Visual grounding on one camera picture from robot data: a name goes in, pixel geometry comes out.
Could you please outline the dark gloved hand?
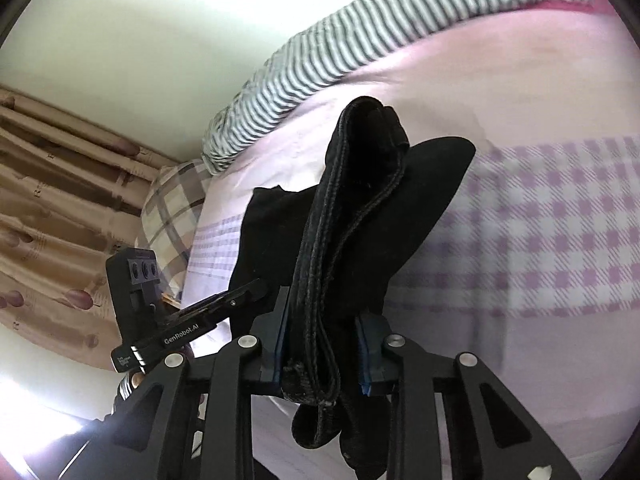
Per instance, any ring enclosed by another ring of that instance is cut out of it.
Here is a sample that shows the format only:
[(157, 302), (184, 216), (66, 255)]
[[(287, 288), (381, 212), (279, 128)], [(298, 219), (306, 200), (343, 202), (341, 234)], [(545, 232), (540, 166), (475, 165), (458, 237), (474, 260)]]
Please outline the dark gloved hand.
[(126, 373), (117, 386), (114, 404), (117, 405), (128, 399), (131, 396), (131, 393), (141, 385), (144, 378), (145, 374), (143, 372)]

